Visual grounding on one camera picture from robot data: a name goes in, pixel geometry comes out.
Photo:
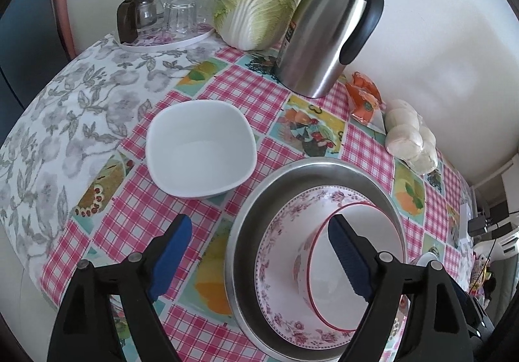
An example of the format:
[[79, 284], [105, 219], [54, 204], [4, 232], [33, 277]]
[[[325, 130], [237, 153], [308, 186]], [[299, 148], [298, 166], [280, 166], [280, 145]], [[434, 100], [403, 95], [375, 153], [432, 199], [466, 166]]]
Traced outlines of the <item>strawberry pattern bowl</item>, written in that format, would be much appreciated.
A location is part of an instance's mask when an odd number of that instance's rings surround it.
[[344, 216], [356, 234], [366, 237], [377, 251], [387, 251], [403, 262], [404, 247], [391, 219], [366, 201], [337, 208], [316, 204], [304, 210], [302, 220], [309, 235], [298, 249], [300, 264], [294, 267], [299, 293], [326, 326], [355, 330], [367, 301], [356, 294], [353, 277], [343, 271], [329, 239], [329, 219], [336, 214]]

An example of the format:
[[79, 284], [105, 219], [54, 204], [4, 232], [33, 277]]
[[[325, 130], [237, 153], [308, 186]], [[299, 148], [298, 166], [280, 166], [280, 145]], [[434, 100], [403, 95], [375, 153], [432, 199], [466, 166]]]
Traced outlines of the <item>stainless steel basin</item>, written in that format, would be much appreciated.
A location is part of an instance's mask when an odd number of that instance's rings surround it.
[[307, 158], [269, 174], [240, 208], [231, 229], [224, 266], [225, 291], [237, 325], [260, 351], [279, 361], [337, 361], [346, 350], [306, 350], [274, 332], [261, 314], [254, 288], [254, 263], [267, 225], [283, 205], [317, 186], [336, 185], [355, 190], [389, 216], [405, 240], [396, 206], [382, 184], [366, 171], [334, 158]]

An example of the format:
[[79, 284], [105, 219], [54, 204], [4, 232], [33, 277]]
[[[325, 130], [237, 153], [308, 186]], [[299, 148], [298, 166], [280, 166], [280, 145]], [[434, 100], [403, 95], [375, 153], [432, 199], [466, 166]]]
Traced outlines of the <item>floral pink rimmed plate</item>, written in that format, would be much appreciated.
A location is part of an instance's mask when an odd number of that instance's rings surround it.
[[353, 337], [355, 330], [334, 330], [313, 313], [299, 293], [294, 267], [300, 264], [298, 249], [309, 235], [302, 220], [304, 210], [316, 204], [337, 208], [364, 201], [377, 207], [350, 188], [317, 186], [290, 200], [269, 222], [256, 256], [254, 285], [262, 315], [289, 343], [309, 350], [331, 350]]

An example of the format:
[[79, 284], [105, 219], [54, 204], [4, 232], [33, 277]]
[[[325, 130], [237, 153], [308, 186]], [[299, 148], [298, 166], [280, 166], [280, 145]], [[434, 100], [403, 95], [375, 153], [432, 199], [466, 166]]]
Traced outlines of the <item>white square bowl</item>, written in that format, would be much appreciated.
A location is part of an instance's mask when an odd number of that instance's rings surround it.
[[257, 164], [252, 127], [232, 104], [196, 99], [158, 112], [145, 144], [151, 179], [183, 199], [213, 197], [240, 186]]

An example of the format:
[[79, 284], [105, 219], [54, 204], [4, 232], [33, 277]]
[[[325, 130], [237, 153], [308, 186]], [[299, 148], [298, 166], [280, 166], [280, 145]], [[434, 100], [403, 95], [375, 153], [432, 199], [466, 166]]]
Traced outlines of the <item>pale blue round bowl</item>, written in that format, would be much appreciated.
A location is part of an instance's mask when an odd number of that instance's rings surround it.
[[426, 267], [432, 261], [438, 261], [438, 256], [436, 256], [434, 252], [427, 251], [420, 257], [415, 258], [414, 264], [416, 266]]

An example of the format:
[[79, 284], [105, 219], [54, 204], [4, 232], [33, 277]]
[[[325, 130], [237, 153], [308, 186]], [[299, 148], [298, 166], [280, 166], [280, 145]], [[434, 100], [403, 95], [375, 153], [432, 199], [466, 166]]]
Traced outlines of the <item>checkered picture tablecloth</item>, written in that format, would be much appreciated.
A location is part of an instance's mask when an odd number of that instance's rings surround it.
[[[350, 117], [343, 83], [322, 99], [304, 99], [268, 75], [274, 57], [275, 51], [247, 55], [222, 46], [182, 77], [172, 97], [158, 103], [122, 142], [124, 153], [136, 154], [136, 162], [91, 233], [88, 249], [76, 261], [121, 261], [130, 252], [143, 250], [175, 215], [188, 215], [194, 224], [192, 242], [168, 294], [157, 303], [164, 327], [186, 361], [266, 359], [231, 317], [223, 287], [224, 247], [231, 223], [252, 189], [271, 171], [301, 158], [340, 158], [371, 174], [402, 215], [408, 257], [437, 251], [458, 283], [469, 285], [472, 248], [455, 244], [451, 236], [460, 207], [470, 201], [461, 175], [447, 161], [441, 161], [435, 175], [415, 175], [385, 151], [381, 134]], [[239, 108], [258, 144], [252, 177], [215, 198], [185, 200], [165, 194], [153, 184], [144, 161], [153, 117], [191, 99], [224, 100]]]

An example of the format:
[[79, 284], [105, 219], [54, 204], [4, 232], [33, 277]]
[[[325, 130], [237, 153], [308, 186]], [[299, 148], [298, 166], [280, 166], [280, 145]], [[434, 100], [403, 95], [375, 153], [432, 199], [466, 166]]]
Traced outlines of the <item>white wooden shelf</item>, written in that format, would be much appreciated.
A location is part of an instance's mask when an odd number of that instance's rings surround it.
[[494, 241], [518, 232], [518, 154], [501, 168], [471, 187], [472, 218], [484, 215], [487, 232], [472, 237], [474, 244]]

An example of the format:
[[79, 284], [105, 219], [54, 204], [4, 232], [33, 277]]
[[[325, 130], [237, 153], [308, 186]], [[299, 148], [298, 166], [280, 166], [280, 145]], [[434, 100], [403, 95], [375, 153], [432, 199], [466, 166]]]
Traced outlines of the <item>black power adapter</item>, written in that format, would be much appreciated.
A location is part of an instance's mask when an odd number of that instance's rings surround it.
[[467, 232], [470, 237], [483, 235], [487, 232], [487, 218], [480, 215], [468, 221]]

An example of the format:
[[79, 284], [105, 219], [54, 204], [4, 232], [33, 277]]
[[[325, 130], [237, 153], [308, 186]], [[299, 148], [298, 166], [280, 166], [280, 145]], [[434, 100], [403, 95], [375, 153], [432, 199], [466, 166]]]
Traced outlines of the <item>bag of steamed buns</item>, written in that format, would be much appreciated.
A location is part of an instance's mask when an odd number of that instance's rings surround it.
[[385, 148], [395, 158], [403, 160], [419, 175], [438, 167], [436, 138], [423, 118], [409, 103], [394, 99], [386, 104]]

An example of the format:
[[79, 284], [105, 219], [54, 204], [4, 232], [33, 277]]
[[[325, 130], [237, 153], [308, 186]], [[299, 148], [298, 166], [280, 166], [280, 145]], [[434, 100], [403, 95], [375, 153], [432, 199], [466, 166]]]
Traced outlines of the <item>grey floral tablecloth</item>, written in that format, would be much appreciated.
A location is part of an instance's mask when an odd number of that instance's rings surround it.
[[198, 64], [215, 35], [135, 53], [112, 35], [67, 64], [35, 97], [1, 147], [1, 223], [34, 284], [59, 303], [78, 258], [137, 156], [122, 142]]

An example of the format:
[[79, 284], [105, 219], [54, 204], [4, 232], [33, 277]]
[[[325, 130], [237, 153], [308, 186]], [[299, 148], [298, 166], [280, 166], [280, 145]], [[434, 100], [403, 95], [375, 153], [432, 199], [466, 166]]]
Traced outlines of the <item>orange snack packet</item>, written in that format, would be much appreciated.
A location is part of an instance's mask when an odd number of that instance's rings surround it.
[[346, 82], [351, 116], [364, 126], [373, 125], [383, 129], [382, 96], [376, 84], [365, 74], [354, 72]]

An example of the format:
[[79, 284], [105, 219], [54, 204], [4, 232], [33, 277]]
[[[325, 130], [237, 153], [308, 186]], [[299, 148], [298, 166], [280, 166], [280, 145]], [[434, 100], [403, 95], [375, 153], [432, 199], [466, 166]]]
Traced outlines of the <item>tray of glass cups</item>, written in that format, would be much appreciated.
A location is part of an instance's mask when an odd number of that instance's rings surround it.
[[125, 51], [148, 53], [183, 48], [208, 38], [213, 32], [215, 0], [157, 0], [157, 22], [140, 29], [132, 43], [115, 40]]

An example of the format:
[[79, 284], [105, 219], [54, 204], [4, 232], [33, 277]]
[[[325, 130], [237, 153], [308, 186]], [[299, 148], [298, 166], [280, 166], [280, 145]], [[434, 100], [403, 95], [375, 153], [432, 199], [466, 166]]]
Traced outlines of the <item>stainless steel thermos jug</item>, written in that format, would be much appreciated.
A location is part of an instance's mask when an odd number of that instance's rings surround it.
[[273, 74], [307, 98], [326, 96], [360, 53], [383, 14], [384, 0], [301, 0]]

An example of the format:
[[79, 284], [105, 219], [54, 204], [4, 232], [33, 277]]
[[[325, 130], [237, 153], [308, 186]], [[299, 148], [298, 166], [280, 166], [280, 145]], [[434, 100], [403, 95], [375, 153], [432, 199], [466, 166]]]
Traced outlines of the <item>napa cabbage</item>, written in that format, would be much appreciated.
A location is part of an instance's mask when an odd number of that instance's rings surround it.
[[214, 27], [240, 51], [266, 50], [285, 33], [298, 0], [216, 0]]

